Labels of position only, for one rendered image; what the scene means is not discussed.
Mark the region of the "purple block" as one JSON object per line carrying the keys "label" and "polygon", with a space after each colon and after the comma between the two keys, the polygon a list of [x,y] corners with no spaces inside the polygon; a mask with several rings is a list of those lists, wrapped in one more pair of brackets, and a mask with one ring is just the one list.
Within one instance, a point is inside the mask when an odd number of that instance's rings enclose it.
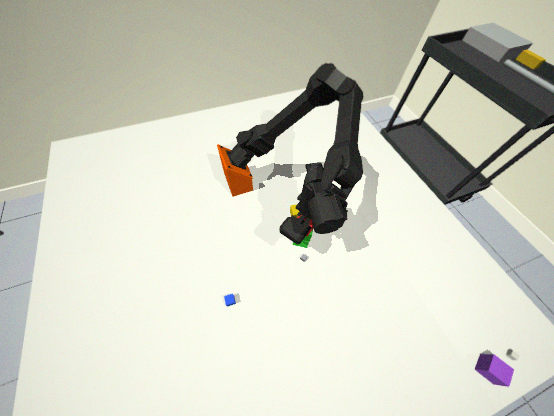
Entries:
{"label": "purple block", "polygon": [[514,369],[495,354],[480,354],[475,371],[493,385],[510,386]]}

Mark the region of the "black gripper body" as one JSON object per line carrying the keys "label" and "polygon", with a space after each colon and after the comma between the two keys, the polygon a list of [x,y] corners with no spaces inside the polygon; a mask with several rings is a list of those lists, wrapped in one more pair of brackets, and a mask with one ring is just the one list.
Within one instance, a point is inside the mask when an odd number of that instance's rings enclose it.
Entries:
{"label": "black gripper body", "polygon": [[[299,218],[293,219],[287,217],[281,224],[279,231],[282,235],[290,239],[296,244],[300,244],[308,233],[308,227],[311,220],[310,212],[308,209],[308,202],[303,198],[302,192],[297,197],[300,202],[296,205],[296,209],[299,210]],[[306,219],[306,220],[305,220]]]}

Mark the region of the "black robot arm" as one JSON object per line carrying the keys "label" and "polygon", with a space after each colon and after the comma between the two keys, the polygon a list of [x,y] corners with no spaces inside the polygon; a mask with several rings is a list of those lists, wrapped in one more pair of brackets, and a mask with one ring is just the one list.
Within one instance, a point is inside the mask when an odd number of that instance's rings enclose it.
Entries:
{"label": "black robot arm", "polygon": [[[324,163],[306,164],[302,196],[308,202],[315,233],[327,234],[341,228],[347,220],[346,199],[363,175],[358,135],[363,92],[357,83],[324,64],[310,77],[306,90],[268,123],[238,133],[237,144],[226,150],[232,165],[247,169],[258,158],[274,149],[276,138],[316,107],[339,102],[335,140]],[[333,180],[341,185],[337,187]]]}

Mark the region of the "yellow block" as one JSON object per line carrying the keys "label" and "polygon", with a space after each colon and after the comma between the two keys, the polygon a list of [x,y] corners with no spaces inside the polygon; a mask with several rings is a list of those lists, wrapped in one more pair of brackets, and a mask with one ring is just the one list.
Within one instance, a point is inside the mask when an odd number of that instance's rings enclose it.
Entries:
{"label": "yellow block", "polygon": [[[297,205],[297,204],[296,204],[296,205]],[[295,208],[296,205],[291,205],[291,207],[290,207],[290,213],[291,213],[291,216],[293,215],[293,216],[295,216],[295,217],[297,218],[297,217],[298,217],[297,214],[298,214],[299,210],[297,210],[297,209]]]}

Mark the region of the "small blue block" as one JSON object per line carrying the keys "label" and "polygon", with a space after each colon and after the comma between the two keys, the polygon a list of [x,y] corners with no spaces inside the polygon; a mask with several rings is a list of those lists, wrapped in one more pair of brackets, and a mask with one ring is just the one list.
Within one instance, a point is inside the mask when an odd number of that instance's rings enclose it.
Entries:
{"label": "small blue block", "polygon": [[225,303],[226,303],[226,306],[227,306],[227,307],[236,304],[236,302],[235,302],[235,297],[234,297],[234,294],[233,294],[233,293],[224,296],[224,298],[225,298]]}

